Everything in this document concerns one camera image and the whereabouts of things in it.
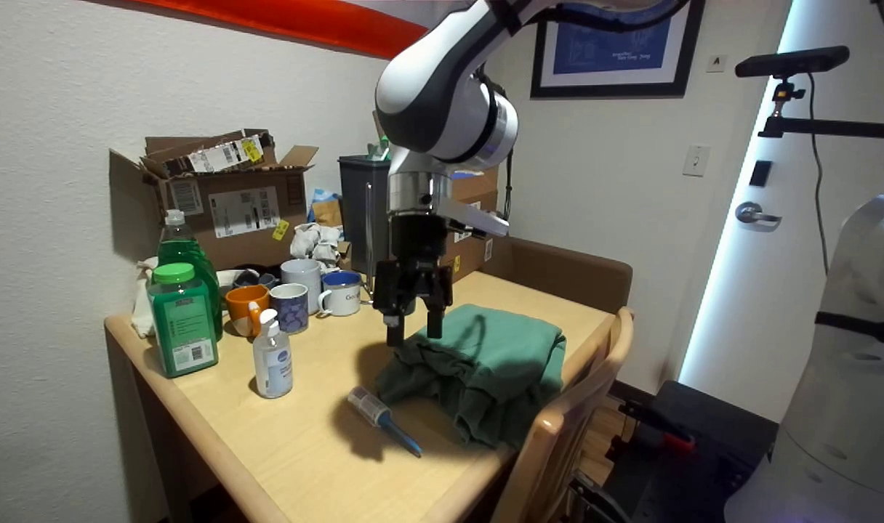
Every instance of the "cardboard box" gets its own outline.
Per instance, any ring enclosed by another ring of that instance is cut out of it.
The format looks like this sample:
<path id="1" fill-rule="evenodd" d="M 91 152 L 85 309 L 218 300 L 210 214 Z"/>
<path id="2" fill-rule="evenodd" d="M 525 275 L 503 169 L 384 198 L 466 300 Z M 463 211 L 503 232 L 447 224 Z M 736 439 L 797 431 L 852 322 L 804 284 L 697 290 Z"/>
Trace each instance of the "cardboard box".
<path id="1" fill-rule="evenodd" d="M 197 147 L 226 143 L 224 137 L 149 137 L 141 172 L 157 182 L 163 208 L 184 208 L 186 224 L 220 267 L 262 264 L 272 267 L 290 252 L 290 229 L 304 219 L 303 175 L 316 155 L 314 146 L 293 146 L 277 159 L 272 139 L 264 133 L 259 163 L 240 163 L 214 175 L 194 175 L 179 158 Z"/>
<path id="2" fill-rule="evenodd" d="M 496 172 L 485 172 L 474 181 L 454 181 L 450 200 L 466 207 L 480 207 L 485 211 L 496 211 Z M 450 232 L 444 243 L 444 264 L 450 267 L 454 283 L 476 271 L 485 258 L 487 258 L 487 238 Z"/>

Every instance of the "green towel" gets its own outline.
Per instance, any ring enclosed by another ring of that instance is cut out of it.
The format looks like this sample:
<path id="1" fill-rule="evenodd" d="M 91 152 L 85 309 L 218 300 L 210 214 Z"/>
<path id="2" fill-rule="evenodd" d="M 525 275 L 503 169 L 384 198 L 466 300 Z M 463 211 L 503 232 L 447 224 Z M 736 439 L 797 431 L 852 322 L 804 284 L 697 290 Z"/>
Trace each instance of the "green towel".
<path id="1" fill-rule="evenodd" d="M 467 442 L 519 447 L 535 412 L 560 390 L 565 335 L 540 319 L 460 306 L 442 338 L 418 332 L 377 378 L 396 403 L 429 396 Z"/>

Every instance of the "framed picture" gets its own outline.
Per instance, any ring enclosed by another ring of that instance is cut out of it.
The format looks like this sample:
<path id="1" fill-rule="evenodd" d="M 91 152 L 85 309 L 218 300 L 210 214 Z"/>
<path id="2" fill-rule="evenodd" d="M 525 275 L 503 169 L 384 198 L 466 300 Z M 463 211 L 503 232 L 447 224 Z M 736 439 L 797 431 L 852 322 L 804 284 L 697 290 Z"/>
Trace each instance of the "framed picture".
<path id="1" fill-rule="evenodd" d="M 672 9 L 617 14 L 621 23 L 652 20 Z M 637 33 L 604 33 L 576 23 L 537 23 L 531 100 L 567 95 L 684 95 L 697 44 L 704 0 Z"/>

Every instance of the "green bottle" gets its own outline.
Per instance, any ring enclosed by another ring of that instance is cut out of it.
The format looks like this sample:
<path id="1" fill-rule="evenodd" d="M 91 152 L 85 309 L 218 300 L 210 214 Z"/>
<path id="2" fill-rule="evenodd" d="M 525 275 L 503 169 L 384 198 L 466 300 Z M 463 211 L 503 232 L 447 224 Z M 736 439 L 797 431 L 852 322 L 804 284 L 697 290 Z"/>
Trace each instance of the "green bottle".
<path id="1" fill-rule="evenodd" d="M 224 303 L 220 303 L 214 267 L 213 267 L 210 256 L 204 252 L 200 240 L 188 232 L 184 208 L 165 208 L 163 232 L 160 232 L 157 264 L 175 264 L 175 262 L 192 264 L 194 275 L 207 284 L 213 332 L 214 332 L 214 341 L 220 341 Z"/>
<path id="2" fill-rule="evenodd" d="M 157 364 L 165 378 L 218 364 L 210 290 L 192 264 L 157 264 L 150 274 Z"/>

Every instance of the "white robot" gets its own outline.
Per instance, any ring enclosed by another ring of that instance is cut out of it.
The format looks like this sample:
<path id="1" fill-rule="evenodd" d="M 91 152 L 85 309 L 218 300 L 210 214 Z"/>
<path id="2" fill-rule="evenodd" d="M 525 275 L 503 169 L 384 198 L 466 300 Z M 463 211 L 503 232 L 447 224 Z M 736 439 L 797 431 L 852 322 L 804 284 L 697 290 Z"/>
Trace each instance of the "white robot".
<path id="1" fill-rule="evenodd" d="M 391 59 L 375 100 L 377 123 L 399 146 L 391 165 L 418 165 L 415 172 L 447 163 L 496 165 L 515 146 L 517 113 L 482 76 L 482 63 L 511 33 L 554 12 L 554 7 L 560 9 L 554 0 L 476 0 Z M 591 7 L 644 9 L 656 0 Z M 828 70 L 820 63 L 823 59 L 775 63 Z M 463 211 L 455 222 L 503 232 L 503 224 L 482 214 Z M 418 288 L 391 290 L 396 300 L 384 296 L 384 309 L 375 300 L 386 326 L 400 322 L 407 300 L 422 296 Z M 884 521 L 884 195 L 855 211 L 839 232 L 810 360 L 771 455 L 726 502 L 726 521 Z"/>

